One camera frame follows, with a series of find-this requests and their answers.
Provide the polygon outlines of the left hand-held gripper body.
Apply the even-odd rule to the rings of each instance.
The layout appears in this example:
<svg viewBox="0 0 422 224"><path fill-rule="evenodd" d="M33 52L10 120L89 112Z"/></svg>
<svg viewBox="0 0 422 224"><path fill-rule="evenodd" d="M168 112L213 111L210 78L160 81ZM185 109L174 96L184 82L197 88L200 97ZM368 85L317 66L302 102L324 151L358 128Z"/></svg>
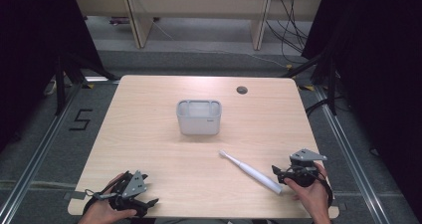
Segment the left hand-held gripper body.
<svg viewBox="0 0 422 224"><path fill-rule="evenodd" d="M135 197L145 190L144 178L139 171L134 174L126 172L111 187L110 193L114 193L114 196L108 202L114 210L135 210L135 216L141 218L147 213L148 206Z"/></svg>

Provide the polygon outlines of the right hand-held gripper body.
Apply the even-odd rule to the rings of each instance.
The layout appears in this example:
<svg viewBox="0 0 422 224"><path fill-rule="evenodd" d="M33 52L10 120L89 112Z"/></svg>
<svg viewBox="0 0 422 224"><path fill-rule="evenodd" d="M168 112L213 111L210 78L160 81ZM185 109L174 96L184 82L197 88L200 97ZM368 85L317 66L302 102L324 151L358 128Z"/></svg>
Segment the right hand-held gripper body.
<svg viewBox="0 0 422 224"><path fill-rule="evenodd" d="M301 187L309 187L318 177L317 160L327 160L327 157L306 148L291 154L291 165L282 172L283 182L289 178Z"/></svg>

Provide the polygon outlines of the white electric toothbrush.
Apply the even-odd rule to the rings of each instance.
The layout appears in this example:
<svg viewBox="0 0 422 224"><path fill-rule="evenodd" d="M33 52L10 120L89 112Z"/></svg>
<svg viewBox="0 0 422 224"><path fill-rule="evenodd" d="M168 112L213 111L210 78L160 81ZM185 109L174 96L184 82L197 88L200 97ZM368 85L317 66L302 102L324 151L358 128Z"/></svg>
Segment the white electric toothbrush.
<svg viewBox="0 0 422 224"><path fill-rule="evenodd" d="M238 166L241 170L243 170L249 176L251 176L252 178L254 178L255 180L257 180L258 182L260 182L261 184L263 184L264 186L266 186L267 188L269 188L270 190L272 190L273 192L275 192L277 195L280 195L282 193L283 188L282 188L282 186L280 184L276 183L274 180L272 180L268 176L264 175L260 171L256 170L252 166L250 166L247 163L244 163L244 162L236 159L235 157L233 157L232 155L228 154L224 150L220 150L219 151L219 154L222 157L230 160L232 163L234 163L236 166Z"/></svg>

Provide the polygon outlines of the grey plastic organizer box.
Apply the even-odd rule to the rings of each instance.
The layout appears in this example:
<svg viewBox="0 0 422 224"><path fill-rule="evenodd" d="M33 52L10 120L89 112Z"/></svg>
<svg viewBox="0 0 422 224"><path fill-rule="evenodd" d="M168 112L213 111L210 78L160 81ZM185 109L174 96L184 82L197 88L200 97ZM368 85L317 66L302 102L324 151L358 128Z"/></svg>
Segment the grey plastic organizer box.
<svg viewBox="0 0 422 224"><path fill-rule="evenodd" d="M215 100L182 100L176 106L180 132L215 135L220 131L222 106Z"/></svg>

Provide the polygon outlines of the person's right hand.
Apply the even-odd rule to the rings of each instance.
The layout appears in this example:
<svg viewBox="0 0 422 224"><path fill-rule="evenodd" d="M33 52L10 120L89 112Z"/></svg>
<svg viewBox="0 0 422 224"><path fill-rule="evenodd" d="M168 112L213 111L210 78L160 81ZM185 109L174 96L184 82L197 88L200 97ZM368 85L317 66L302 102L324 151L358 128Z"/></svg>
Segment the person's right hand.
<svg viewBox="0 0 422 224"><path fill-rule="evenodd" d="M301 187L293 180L286 178L285 183L296 192L294 200L300 200L312 217L314 224L331 224L328 213L328 192L325 189L325 169L316 164L318 179L308 187Z"/></svg>

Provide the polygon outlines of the person's left hand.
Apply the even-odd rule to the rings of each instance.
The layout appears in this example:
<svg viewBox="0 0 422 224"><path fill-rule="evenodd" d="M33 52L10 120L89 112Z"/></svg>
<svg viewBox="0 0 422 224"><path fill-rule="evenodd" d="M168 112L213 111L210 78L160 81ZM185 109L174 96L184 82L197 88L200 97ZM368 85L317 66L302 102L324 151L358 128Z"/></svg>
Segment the person's left hand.
<svg viewBox="0 0 422 224"><path fill-rule="evenodd" d="M98 200L89 207L78 224L113 224L136 214L137 212L133 209L114 210L107 200Z"/></svg>

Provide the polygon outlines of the black metal stand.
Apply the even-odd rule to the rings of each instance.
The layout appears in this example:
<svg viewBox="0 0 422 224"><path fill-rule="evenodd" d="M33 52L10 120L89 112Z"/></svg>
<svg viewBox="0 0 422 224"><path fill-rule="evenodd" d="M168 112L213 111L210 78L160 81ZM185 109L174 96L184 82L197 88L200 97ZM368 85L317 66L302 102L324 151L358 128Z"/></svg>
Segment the black metal stand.
<svg viewBox="0 0 422 224"><path fill-rule="evenodd" d="M322 51L320 54L311 58L307 62L300 66L293 68L283 75L283 78L292 78L299 73L309 69L312 66L316 66L311 80L314 85L321 84L324 79L327 79L327 97L313 105L313 108L327 105L328 109L333 115L336 115L335 110L335 63L332 59L332 53L328 51Z"/></svg>
<svg viewBox="0 0 422 224"><path fill-rule="evenodd" d="M65 77L68 77L73 84L82 85L88 80L82 73L82 68L91 70L111 81L118 81L119 77L108 72L101 61L91 62L73 53L62 53L58 56L55 65L55 78L57 90L56 114L60 114L66 106Z"/></svg>

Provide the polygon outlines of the black curtain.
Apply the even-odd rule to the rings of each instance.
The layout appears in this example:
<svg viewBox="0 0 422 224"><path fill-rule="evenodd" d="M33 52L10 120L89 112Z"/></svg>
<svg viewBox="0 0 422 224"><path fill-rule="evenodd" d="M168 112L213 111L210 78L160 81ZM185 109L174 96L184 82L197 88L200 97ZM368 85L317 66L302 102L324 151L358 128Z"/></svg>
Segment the black curtain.
<svg viewBox="0 0 422 224"><path fill-rule="evenodd" d="M422 0L321 0L303 56L335 47L337 71L372 144L422 223Z"/></svg>
<svg viewBox="0 0 422 224"><path fill-rule="evenodd" d="M104 67L76 0L0 0L0 152L61 66Z"/></svg>

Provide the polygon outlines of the beige wooden desk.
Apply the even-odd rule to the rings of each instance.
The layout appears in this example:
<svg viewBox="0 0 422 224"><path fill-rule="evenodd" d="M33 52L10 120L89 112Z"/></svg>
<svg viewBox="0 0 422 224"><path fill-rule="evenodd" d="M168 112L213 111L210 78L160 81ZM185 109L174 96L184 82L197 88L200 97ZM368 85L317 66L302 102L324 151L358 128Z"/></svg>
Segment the beige wooden desk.
<svg viewBox="0 0 422 224"><path fill-rule="evenodd" d="M135 45L145 46L154 18L243 19L255 50L268 20L314 20L321 0L76 0L84 16L126 17Z"/></svg>

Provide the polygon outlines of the aluminium floor rail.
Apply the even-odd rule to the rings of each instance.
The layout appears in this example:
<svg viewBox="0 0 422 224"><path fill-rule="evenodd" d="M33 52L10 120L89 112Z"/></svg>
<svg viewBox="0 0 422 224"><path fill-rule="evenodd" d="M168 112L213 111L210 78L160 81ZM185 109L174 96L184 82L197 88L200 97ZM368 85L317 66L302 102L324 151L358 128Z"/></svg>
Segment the aluminium floor rail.
<svg viewBox="0 0 422 224"><path fill-rule="evenodd" d="M61 111L54 116L22 175L17 180L5 203L1 206L0 224L10 224L12 221L81 88L81 85L72 85L70 88L69 93L65 98L64 106Z"/></svg>
<svg viewBox="0 0 422 224"><path fill-rule="evenodd" d="M325 118L333 131L339 148L342 152L343 157L350 169L352 177L359 189L359 192L374 220L375 224L390 224L389 218L386 216L382 203L374 191L374 188L370 184L362 165L357 159L351 144L338 121L336 115L331 112L331 109L327 105L322 107Z"/></svg>

